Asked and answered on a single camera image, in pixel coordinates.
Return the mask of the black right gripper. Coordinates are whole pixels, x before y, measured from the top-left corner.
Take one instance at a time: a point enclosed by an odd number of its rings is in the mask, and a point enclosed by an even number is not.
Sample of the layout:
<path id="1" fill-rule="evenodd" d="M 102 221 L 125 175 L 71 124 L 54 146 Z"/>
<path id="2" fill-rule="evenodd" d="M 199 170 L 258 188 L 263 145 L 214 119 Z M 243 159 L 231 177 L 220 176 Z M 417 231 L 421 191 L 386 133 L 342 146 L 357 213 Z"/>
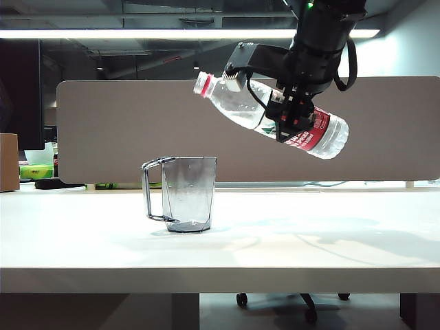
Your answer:
<path id="1" fill-rule="evenodd" d="M 281 79 L 276 81 L 276 88 L 271 90 L 265 116 L 276 119 L 276 141 L 285 143 L 314 127 L 314 94 Z"/>

